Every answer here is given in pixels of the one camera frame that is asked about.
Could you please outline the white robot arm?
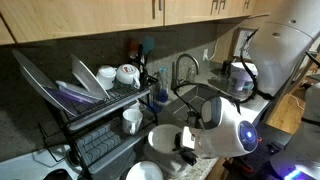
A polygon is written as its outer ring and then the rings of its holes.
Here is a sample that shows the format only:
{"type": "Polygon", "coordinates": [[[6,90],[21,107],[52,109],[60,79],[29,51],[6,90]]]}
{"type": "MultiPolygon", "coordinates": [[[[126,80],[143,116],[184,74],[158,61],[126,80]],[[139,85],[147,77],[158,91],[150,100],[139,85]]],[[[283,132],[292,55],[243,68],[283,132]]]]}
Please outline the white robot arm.
{"type": "Polygon", "coordinates": [[[199,159],[253,152],[258,135],[253,121],[288,82],[297,63],[319,38],[320,0],[282,0],[249,36],[249,53],[258,73],[244,100],[213,95],[201,105],[198,128],[185,126],[174,150],[193,165],[199,159]]]}

